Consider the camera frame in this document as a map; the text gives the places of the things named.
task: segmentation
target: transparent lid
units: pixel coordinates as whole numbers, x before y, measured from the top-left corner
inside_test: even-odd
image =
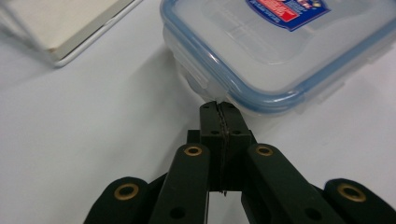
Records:
[[[247,107],[296,104],[294,97],[396,30],[394,0],[163,0],[162,13]]]

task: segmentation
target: tabletop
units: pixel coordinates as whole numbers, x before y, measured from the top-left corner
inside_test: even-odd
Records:
[[[166,173],[199,129],[205,101],[177,74],[160,3],[143,1],[60,69],[0,33],[2,224],[82,223],[108,184]],[[352,179],[396,207],[394,58],[388,48],[304,109],[244,118],[310,183]],[[210,193],[208,223],[248,223],[240,193]]]

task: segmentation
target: sticker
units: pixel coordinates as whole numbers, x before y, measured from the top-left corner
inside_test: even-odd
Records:
[[[294,31],[330,10],[322,0],[247,0],[269,22]]]

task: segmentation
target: blue rim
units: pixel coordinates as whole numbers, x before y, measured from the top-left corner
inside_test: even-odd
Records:
[[[284,112],[304,101],[304,96],[334,72],[351,62],[374,43],[396,30],[396,19],[381,30],[361,41],[335,61],[324,66],[310,78],[281,94],[266,94],[251,89],[174,13],[177,0],[163,0],[161,14],[166,28],[186,48],[187,52],[202,64],[207,72],[241,106],[263,114]]]

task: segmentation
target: plastic container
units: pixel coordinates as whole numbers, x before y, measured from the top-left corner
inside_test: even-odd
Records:
[[[254,114],[322,94],[396,34],[394,0],[163,0],[161,13],[191,87]]]

